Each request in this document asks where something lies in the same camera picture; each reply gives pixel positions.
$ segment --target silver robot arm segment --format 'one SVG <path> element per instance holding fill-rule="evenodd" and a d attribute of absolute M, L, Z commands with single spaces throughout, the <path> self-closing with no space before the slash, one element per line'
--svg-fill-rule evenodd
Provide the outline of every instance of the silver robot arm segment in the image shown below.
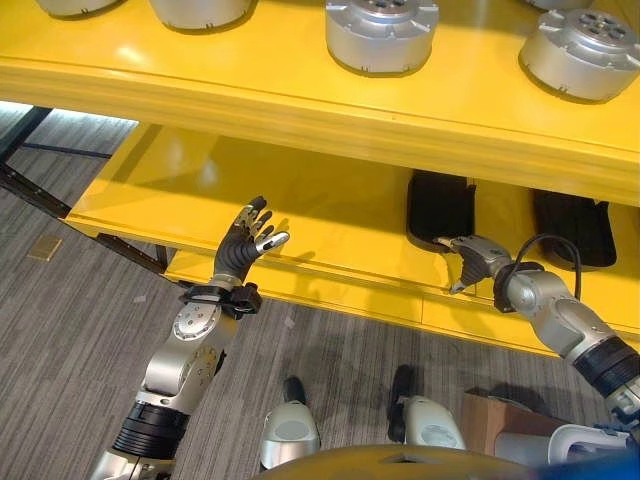
<path fill-rule="evenodd" d="M 525 316 L 540 341 L 573 365 L 638 438 L 640 356 L 635 350 L 542 266 L 522 263 L 512 273 L 515 264 L 509 253 L 477 235 L 437 240 L 463 257 L 461 279 L 451 293 L 493 278 L 496 307 Z"/>
<path fill-rule="evenodd" d="M 257 313 L 257 286 L 244 280 L 253 262 L 284 244 L 287 232 L 263 229 L 271 212 L 257 197 L 245 205 L 220 242 L 208 285 L 182 297 L 169 338 L 151 358 L 133 408 L 113 446 L 104 452 L 90 480 L 167 480 L 189 417 L 222 366 L 237 321 Z"/>
<path fill-rule="evenodd" d="M 133 408 L 91 480 L 164 480 L 189 417 L 200 403 L 237 331 L 213 304 L 187 303 L 153 355 Z"/>

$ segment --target black metal frame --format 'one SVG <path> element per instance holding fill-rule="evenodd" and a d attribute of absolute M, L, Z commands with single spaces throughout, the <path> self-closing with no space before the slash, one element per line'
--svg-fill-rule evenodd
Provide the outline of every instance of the black metal frame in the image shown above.
<path fill-rule="evenodd" d="M 111 155 L 73 148 L 27 143 L 26 140 L 29 135 L 47 118 L 51 110 L 50 108 L 44 107 L 32 107 L 0 138 L 0 187 L 20 197 L 25 202 L 30 203 L 38 210 L 58 220 L 64 220 L 71 211 L 71 207 L 7 165 L 11 156 L 22 147 L 107 159 L 110 158 Z M 157 258 L 153 258 L 115 235 L 100 233 L 97 237 L 93 238 L 93 240 L 153 273 L 163 274 L 167 270 L 167 248 L 164 245 L 156 245 Z"/>

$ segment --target bolt holes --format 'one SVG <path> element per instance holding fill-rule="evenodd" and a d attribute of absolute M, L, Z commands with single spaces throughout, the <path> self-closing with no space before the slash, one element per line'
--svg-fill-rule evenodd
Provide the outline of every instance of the bolt holes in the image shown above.
<path fill-rule="evenodd" d="M 590 25 L 595 22 L 598 18 L 591 13 L 583 13 L 580 15 L 580 21 L 585 25 Z"/>

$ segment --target yellow shelf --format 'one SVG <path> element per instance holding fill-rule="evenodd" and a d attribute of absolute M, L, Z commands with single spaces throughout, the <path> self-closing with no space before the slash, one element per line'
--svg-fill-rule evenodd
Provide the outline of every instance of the yellow shelf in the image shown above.
<path fill-rule="evenodd" d="M 212 269 L 213 256 L 178 251 L 165 275 L 172 281 L 206 283 Z M 531 325 L 522 317 L 498 314 L 488 303 L 474 303 L 464 296 L 437 297 L 382 285 L 358 284 L 339 277 L 325 278 L 261 266 L 254 266 L 247 280 L 257 283 L 260 293 L 270 298 L 555 356 L 540 343 Z M 640 351 L 637 332 L 618 330 L 618 333 Z"/>
<path fill-rule="evenodd" d="M 259 0 L 205 35 L 165 28 L 143 0 L 75 21 L 5 0 L 0 97 L 640 205 L 640 82 L 603 105 L 558 99 L 516 61 L 538 10 L 438 3 L 424 68 L 366 78 L 328 54 L 319 0 Z M 595 3 L 627 5 L 634 20 L 634 0 Z"/>
<path fill-rule="evenodd" d="M 230 221 L 261 193 L 292 235 L 252 270 L 269 295 L 539 351 L 527 322 L 491 312 L 486 285 L 449 297 L 460 272 L 456 255 L 425 252 L 406 239 L 410 175 L 403 167 L 143 124 L 66 221 L 90 235 L 178 248 L 167 276 L 202 283 Z M 529 190 L 476 183 L 477 232 L 515 255 L 534 232 Z M 619 261 L 584 274 L 583 299 L 617 330 L 640 336 L 639 212 L 610 210 Z M 570 272 L 549 269 L 572 284 Z M 620 302 L 609 301 L 614 293 Z M 483 315 L 486 321 L 474 320 Z"/>

